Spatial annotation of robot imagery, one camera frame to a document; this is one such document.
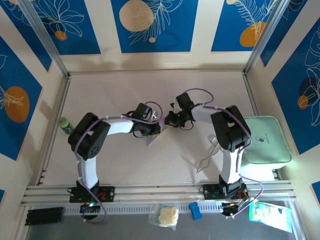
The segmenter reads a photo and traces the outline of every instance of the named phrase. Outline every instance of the plastic bag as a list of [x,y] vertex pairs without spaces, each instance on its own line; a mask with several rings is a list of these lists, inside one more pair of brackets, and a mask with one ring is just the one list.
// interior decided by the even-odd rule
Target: plastic bag
[[174,205],[154,202],[152,212],[149,215],[148,222],[150,224],[172,228],[176,230],[176,225],[179,218],[179,208]]
[[285,206],[277,206],[256,200],[250,204],[249,220],[292,233],[291,210]]

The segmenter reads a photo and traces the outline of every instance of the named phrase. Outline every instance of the blue sponge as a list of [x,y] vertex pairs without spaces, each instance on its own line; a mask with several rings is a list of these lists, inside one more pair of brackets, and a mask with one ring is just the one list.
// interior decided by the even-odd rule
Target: blue sponge
[[202,219],[202,214],[199,210],[198,203],[196,202],[190,203],[189,208],[191,210],[193,220]]

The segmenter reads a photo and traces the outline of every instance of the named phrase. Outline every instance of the white table surface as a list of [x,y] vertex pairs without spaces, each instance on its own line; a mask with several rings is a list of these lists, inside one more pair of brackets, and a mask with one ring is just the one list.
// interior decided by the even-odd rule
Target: white table surface
[[[236,105],[244,117],[254,115],[241,72],[174,70],[72,75],[62,116],[75,127],[88,112],[119,116],[135,110],[139,103],[155,101],[165,117],[170,103],[189,88],[213,93],[213,106]],[[210,99],[205,92],[192,91],[189,96],[194,103]],[[208,168],[196,174],[200,160],[211,150],[211,136],[213,125],[203,122],[195,122],[190,131],[168,128],[150,147],[132,134],[108,136],[97,156],[99,181],[112,185],[217,182],[223,164],[220,152]],[[270,170],[254,175],[261,181],[273,178]],[[74,185],[77,178],[68,135],[58,129],[43,184]]]

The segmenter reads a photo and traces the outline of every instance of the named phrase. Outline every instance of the small bottle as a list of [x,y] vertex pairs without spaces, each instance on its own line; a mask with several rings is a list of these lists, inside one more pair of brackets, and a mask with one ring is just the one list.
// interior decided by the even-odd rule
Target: small bottle
[[65,117],[60,117],[57,121],[58,125],[66,134],[71,134],[74,130],[74,127]]

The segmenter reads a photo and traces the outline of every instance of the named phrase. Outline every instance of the cream wall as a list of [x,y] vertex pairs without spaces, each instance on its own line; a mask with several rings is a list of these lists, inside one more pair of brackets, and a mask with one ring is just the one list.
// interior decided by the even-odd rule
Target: cream wall
[[26,186],[30,183],[33,174],[38,173],[48,141],[44,137],[48,135],[47,128],[50,128],[56,112],[54,110],[56,95],[64,81],[54,64],[51,65],[49,73],[44,69],[1,7],[0,36],[42,86],[42,92],[17,161],[0,154],[0,189],[5,190],[0,206],[0,238],[6,240],[10,237],[12,223]]
[[283,168],[283,172],[292,182],[302,217],[306,222],[311,239],[314,240],[319,239],[320,236],[320,206],[313,195],[311,184],[320,181],[320,145],[301,155],[298,154],[271,82],[319,17],[319,0],[308,0],[266,68],[259,60],[248,75],[260,114],[272,115],[280,121],[292,151],[292,162]]
[[199,0],[191,52],[122,54],[111,0],[84,0],[101,54],[64,55],[69,72],[165,69],[242,69],[250,51],[214,52],[212,44],[225,0]]

